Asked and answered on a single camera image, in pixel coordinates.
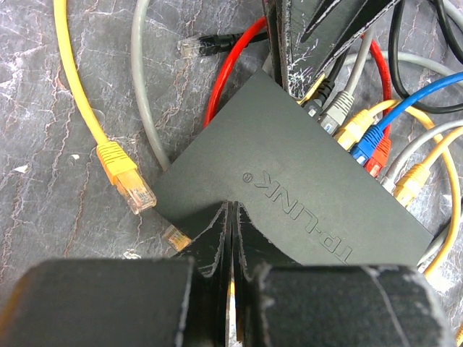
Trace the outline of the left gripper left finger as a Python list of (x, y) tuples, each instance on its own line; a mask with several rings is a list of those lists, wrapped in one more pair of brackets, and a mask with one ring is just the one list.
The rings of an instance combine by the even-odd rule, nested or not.
[(230, 202), (189, 218), (170, 258), (55, 259), (30, 268), (1, 313), (3, 346), (224, 346)]

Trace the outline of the black network switch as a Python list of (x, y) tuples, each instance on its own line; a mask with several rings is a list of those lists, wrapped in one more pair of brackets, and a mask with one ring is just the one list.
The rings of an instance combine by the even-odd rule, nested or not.
[(304, 265), (415, 266), (433, 236), (258, 70), (155, 182), (156, 211), (190, 238), (194, 219), (239, 202)]

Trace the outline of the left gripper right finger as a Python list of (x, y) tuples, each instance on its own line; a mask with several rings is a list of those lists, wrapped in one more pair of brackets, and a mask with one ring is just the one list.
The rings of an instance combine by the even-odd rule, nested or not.
[(235, 202), (237, 339), (244, 346), (454, 346), (438, 296), (403, 265), (301, 265)]

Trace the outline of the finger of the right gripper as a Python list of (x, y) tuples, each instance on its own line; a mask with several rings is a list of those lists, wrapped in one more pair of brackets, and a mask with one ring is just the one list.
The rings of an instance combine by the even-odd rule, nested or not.
[(395, 1), (301, 1), (300, 81), (321, 69), (387, 12)]
[(273, 77), (293, 98), (303, 98), (321, 75), (321, 40), (313, 33), (325, 1), (263, 1)]

